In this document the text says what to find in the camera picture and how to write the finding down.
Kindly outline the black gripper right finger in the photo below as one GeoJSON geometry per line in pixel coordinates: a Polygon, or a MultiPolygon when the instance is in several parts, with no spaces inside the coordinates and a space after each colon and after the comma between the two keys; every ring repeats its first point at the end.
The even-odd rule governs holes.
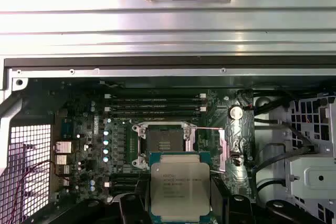
{"type": "Polygon", "coordinates": [[[217,175],[211,176],[211,207],[218,223],[335,223],[335,212],[321,204],[317,216],[280,199],[260,207],[243,195],[232,194],[217,175]]]}

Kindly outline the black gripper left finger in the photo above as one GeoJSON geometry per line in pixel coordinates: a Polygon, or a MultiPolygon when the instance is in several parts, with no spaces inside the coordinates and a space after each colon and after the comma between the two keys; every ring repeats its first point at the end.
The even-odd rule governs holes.
{"type": "Polygon", "coordinates": [[[111,202],[93,198],[48,204],[25,223],[149,223],[149,179],[139,179],[134,192],[116,195],[111,202]]]}

